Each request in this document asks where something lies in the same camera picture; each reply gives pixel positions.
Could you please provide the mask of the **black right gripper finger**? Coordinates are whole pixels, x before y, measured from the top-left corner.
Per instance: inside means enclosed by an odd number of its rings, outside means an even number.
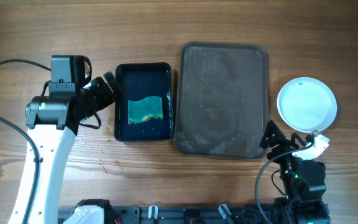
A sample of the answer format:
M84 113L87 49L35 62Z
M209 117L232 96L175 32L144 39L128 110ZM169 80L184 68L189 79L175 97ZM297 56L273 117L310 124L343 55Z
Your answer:
M286 141L285 135L281 129L275 124L273 120L267 123L264 135L259 143L259 147L267 149L268 147L274 147L279 144L284 144Z
M290 138L291 147L305 147L306 142L300 137L298 133L293 133Z

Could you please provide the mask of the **white plate with blue streaks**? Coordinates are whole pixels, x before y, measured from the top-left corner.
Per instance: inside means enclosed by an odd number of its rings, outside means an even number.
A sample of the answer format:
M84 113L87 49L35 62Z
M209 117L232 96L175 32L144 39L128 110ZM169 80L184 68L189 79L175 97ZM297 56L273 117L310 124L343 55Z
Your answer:
M284 122L302 133L324 131L337 116L333 91L323 82L300 77L287 82L277 96L277 109Z

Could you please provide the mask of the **green and yellow sponge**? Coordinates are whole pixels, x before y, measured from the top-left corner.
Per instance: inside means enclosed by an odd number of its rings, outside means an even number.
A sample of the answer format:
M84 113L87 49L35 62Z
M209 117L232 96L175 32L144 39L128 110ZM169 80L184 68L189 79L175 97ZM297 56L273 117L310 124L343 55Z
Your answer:
M163 119L162 99L148 96L139 101L128 101L128 122L144 123L150 119Z

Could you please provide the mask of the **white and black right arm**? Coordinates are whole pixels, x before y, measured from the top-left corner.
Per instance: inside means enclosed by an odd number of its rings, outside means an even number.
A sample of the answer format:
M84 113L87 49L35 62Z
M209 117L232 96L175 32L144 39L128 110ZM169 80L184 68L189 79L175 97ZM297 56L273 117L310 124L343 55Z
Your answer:
M312 131L305 139L293 133L287 139L274 121L268 121L259 144L271 151L255 182L255 201L263 223L330 223L327 206L322 197L326 191L326 166L315 159L329 146L329 139L319 131ZM276 198L267 213L259 200L259 182L271 164L279 165L283 195Z

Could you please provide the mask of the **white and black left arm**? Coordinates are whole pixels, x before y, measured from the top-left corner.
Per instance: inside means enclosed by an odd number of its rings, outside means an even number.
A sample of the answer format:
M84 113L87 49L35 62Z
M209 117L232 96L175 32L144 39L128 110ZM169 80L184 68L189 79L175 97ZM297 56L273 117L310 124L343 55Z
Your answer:
M9 223L57 223L68 155L83 121L114 103L121 89L111 72L84 80L47 82L47 94L26 108L24 171Z

